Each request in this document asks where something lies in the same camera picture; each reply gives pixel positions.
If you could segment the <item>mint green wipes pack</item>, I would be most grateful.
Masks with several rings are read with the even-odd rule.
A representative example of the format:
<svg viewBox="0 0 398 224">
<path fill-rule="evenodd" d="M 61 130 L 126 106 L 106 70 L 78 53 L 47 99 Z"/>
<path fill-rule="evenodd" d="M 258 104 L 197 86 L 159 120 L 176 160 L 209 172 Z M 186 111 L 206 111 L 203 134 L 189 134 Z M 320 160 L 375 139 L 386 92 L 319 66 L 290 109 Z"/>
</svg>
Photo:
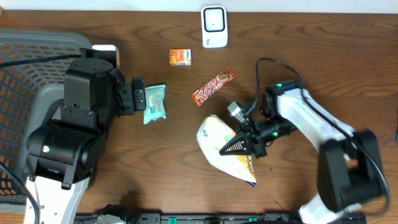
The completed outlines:
<svg viewBox="0 0 398 224">
<path fill-rule="evenodd" d="M 145 94 L 146 109 L 144 110 L 144 124 L 159 118 L 166 119 L 167 113 L 164 106 L 165 85 L 146 87 Z"/>
</svg>

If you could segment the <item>cream snack chips bag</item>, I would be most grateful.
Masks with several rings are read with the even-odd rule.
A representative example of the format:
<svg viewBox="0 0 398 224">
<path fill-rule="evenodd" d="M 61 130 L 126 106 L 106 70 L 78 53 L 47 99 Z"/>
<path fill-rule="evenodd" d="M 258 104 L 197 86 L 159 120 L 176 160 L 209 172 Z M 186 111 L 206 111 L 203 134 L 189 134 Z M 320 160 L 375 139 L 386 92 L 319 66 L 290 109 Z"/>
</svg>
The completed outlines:
<svg viewBox="0 0 398 224">
<path fill-rule="evenodd" d="M 224 121 L 217 115 L 211 114 L 202 122 L 197 132 L 197 141 L 209 164 L 255 187 L 257 181 L 252 166 L 252 156 L 220 155 L 221 148 L 235 135 L 236 133 Z"/>
</svg>

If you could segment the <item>orange snack packet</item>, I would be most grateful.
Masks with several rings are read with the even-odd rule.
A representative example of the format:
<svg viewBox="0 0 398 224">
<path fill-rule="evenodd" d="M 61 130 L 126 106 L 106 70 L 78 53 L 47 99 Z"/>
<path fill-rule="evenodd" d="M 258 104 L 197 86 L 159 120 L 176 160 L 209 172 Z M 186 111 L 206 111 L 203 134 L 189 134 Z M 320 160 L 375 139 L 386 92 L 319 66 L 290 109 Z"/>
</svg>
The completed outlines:
<svg viewBox="0 0 398 224">
<path fill-rule="evenodd" d="M 192 64 L 191 49 L 170 49 L 169 55 L 171 66 L 190 66 Z"/>
</svg>

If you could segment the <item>orange Top chocolate bar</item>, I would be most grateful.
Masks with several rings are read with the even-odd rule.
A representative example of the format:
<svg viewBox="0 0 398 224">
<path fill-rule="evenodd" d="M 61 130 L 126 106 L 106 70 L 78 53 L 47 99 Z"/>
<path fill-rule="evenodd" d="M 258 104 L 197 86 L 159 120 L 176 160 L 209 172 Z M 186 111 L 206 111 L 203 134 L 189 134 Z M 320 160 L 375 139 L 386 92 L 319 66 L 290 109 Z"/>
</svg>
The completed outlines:
<svg viewBox="0 0 398 224">
<path fill-rule="evenodd" d="M 191 94 L 193 102 L 200 107 L 214 93 L 216 93 L 223 85 L 236 78 L 236 74 L 231 67 L 227 65 L 219 74 L 205 83 L 201 88 Z"/>
</svg>

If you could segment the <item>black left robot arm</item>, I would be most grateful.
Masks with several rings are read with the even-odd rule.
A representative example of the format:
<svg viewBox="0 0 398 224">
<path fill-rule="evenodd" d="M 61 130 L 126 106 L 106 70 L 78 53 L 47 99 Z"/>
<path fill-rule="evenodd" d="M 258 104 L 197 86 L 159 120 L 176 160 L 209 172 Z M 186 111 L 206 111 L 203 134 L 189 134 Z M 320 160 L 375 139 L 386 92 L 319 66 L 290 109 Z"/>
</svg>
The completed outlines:
<svg viewBox="0 0 398 224">
<path fill-rule="evenodd" d="M 27 138 L 25 223 L 73 223 L 112 120 L 145 108 L 144 80 L 125 81 L 115 45 L 82 48 L 65 72 L 63 98 Z"/>
</svg>

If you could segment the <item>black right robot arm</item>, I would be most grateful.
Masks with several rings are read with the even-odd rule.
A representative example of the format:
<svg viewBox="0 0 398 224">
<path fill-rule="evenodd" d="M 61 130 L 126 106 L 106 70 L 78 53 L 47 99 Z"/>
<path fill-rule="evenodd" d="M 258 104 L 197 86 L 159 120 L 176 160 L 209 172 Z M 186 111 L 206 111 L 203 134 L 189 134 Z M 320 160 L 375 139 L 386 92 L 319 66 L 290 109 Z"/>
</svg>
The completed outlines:
<svg viewBox="0 0 398 224">
<path fill-rule="evenodd" d="M 336 119 L 301 83 L 290 80 L 267 87 L 262 121 L 235 102 L 228 109 L 240 129 L 220 149 L 222 156 L 264 157 L 267 143 L 295 130 L 318 151 L 318 193 L 299 208 L 303 223 L 331 223 L 374 198 L 391 196 L 374 133 Z"/>
</svg>

